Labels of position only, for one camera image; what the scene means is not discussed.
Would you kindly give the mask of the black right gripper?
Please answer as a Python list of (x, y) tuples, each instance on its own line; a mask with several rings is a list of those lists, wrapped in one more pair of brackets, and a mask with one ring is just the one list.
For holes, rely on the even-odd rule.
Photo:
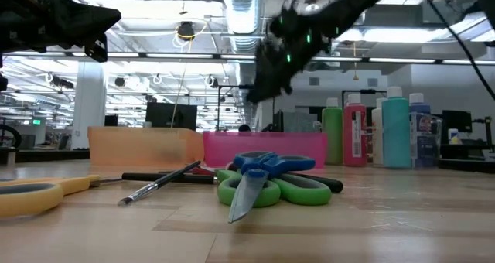
[(293, 92), (291, 79), (319, 53), (330, 53), (333, 11), (301, 15), (283, 9), (269, 24), (271, 35), (257, 46), (257, 73), (247, 101), (259, 103)]

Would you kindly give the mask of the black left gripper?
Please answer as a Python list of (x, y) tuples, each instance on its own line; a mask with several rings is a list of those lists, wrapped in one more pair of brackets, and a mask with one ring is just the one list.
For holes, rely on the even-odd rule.
[(96, 60), (108, 60), (105, 32), (121, 19), (117, 9), (74, 0), (0, 0), (0, 56), (58, 46), (79, 47)]

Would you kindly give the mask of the blue-handled scissors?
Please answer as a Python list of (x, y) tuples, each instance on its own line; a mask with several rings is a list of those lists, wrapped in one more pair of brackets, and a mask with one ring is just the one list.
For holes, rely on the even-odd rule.
[(278, 155), (274, 152), (253, 151), (235, 155), (233, 164), (241, 171), (230, 203), (227, 219), (232, 224), (244, 218), (253, 207), (266, 207), (277, 203), (281, 190), (270, 179), (291, 171), (306, 171), (316, 166), (316, 161), (303, 155)]

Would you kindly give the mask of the green paint bottle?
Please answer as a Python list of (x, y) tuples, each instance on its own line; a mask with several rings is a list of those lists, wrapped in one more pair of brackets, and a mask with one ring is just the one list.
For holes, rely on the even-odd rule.
[(343, 110), (336, 97), (326, 99), (322, 110), (323, 133), (327, 136), (326, 164), (343, 164)]

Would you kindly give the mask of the red paint bottle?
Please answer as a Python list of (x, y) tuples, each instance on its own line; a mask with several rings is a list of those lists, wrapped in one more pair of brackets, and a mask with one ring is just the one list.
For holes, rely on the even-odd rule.
[(345, 166), (365, 166), (366, 153), (366, 107), (359, 93), (348, 96), (343, 109), (343, 163)]

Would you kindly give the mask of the white paint bottle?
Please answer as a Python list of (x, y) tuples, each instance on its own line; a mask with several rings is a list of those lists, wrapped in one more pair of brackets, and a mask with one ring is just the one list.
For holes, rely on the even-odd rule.
[(383, 164), (383, 127), (382, 127), (382, 102), (385, 98), (376, 100), (376, 108), (371, 111), (373, 128), (373, 160), (374, 164)]

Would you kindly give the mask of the teal paint bottle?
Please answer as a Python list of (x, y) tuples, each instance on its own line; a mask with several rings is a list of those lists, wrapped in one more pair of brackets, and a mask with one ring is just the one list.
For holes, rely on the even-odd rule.
[(383, 164), (394, 169), (411, 168), (409, 103), (401, 87), (389, 87), (382, 102)]

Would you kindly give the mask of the blue-violet paint bottle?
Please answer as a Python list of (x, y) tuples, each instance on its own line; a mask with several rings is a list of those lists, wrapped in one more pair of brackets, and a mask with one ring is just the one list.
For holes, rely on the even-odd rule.
[(435, 139), (432, 135), (432, 117), (429, 104), (422, 93), (409, 94), (411, 158), (415, 168), (434, 165)]

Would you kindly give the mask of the yellow-handled scissors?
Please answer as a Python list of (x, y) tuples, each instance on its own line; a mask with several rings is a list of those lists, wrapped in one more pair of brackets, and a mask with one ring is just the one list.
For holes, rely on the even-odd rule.
[(57, 207), (67, 195), (119, 181), (99, 175), (0, 179), (0, 218), (37, 215)]

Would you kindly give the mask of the pink plastic tray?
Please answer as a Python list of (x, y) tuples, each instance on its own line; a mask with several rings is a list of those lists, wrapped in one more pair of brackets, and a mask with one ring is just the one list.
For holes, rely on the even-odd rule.
[(225, 166), (238, 153), (266, 151), (304, 155), (315, 159), (316, 168), (322, 168), (327, 137), (323, 133), (205, 131), (203, 146), (208, 166)]

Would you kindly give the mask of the large black monitor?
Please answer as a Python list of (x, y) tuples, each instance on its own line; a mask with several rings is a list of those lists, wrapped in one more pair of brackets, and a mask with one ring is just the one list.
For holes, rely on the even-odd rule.
[(148, 102), (145, 121), (153, 128), (186, 128), (196, 130), (197, 106)]

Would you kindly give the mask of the orange plastic tray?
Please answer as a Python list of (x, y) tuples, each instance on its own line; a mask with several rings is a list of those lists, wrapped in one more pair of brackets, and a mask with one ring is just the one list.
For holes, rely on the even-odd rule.
[(89, 127), (95, 166), (172, 167), (204, 160), (203, 136), (186, 128)]

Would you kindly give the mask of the clear plastic bottle organizer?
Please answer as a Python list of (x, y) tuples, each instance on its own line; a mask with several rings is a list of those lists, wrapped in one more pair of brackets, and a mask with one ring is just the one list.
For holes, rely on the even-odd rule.
[[(370, 117), (370, 119), (372, 120), (372, 117), (371, 117), (371, 112), (366, 113), (366, 115), (367, 115), (367, 116), (369, 116), (369, 117)], [(441, 128), (441, 127), (442, 127), (442, 123), (441, 123), (440, 121), (437, 121), (437, 119), (436, 119), (436, 118), (433, 118), (433, 117), (432, 117), (432, 135), (431, 135), (431, 137), (432, 137), (433, 139), (435, 139), (435, 147), (434, 147), (434, 152), (435, 152), (435, 153), (434, 153), (434, 160), (435, 160), (435, 161), (434, 161), (434, 165), (436, 164), (436, 161), (437, 161), (437, 158), (438, 158), (438, 156), (437, 156), (437, 153), (438, 153), (438, 145), (437, 145), (437, 131), (438, 131), (438, 129), (439, 129), (439, 128)], [(372, 145), (372, 138), (373, 138), (373, 128), (372, 128), (372, 132), (371, 132), (371, 137), (370, 137), (370, 138), (368, 138), (368, 137), (366, 136), (367, 144), (368, 144), (368, 143), (370, 143), (370, 144), (371, 144), (371, 147), (370, 147), (370, 148), (366, 147), (366, 153), (367, 153), (367, 154), (371, 154), (372, 163), (374, 164), (374, 160), (373, 160), (373, 145)]]

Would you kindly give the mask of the silver ventilation duct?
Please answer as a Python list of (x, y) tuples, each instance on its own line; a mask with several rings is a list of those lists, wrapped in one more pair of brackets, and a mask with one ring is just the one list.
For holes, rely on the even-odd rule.
[(258, 38), (254, 34), (260, 29), (263, 0), (223, 0), (227, 29), (234, 34), (230, 38), (235, 53), (254, 52)]

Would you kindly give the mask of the green-handled scissors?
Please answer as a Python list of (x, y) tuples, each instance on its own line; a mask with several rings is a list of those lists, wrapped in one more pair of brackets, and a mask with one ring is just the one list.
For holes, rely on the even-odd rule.
[[(217, 171), (219, 185), (217, 196), (220, 203), (230, 206), (241, 174), (235, 171), (221, 169)], [(304, 206), (320, 206), (328, 204), (332, 196), (330, 186), (306, 176), (283, 174), (278, 178), (269, 179), (260, 195), (254, 202), (254, 207), (269, 207), (280, 199)]]

